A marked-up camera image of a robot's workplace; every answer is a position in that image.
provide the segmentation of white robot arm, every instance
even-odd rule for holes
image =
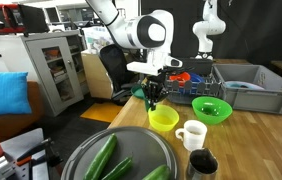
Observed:
[[[193,26],[193,33],[199,39],[199,51],[195,57],[196,59],[213,59],[213,42],[207,38],[207,35],[222,34],[226,28],[224,21],[218,17],[217,1],[218,0],[205,0],[203,8],[204,21],[196,22]]]
[[[86,0],[108,28],[115,44],[127,49],[148,49],[147,62],[132,62],[127,69],[158,76],[169,67],[181,67],[182,61],[172,58],[173,16],[163,10],[126,21],[111,0]]]

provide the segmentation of glass cabinet door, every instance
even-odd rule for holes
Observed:
[[[54,108],[64,109],[83,99],[77,70],[66,38],[27,42],[36,70],[49,94]]]

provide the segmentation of office chair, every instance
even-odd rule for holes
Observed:
[[[122,49],[115,44],[103,47],[99,52],[99,58],[108,72],[112,81],[112,100],[118,105],[124,105],[132,95],[131,88],[137,84],[132,80],[138,80],[137,74],[127,69],[127,61]]]

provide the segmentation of cucumber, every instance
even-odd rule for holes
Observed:
[[[142,180],[168,180],[170,179],[170,174],[169,166],[163,164],[151,171]]]
[[[101,150],[97,153],[97,155],[89,165],[84,175],[84,180],[98,180],[104,166],[110,159],[116,144],[117,137],[115,134],[111,134],[106,143],[103,145]]]
[[[102,180],[116,180],[132,167],[132,157],[127,157],[115,166]]]

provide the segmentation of metal tray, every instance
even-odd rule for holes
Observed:
[[[142,179],[161,164],[170,167],[170,179],[178,179],[177,159],[168,142],[149,129],[129,126],[106,129],[84,141],[65,164],[61,180],[83,179],[90,162],[112,133],[116,134],[118,142],[101,177],[127,156],[133,156],[133,166],[122,180]]]

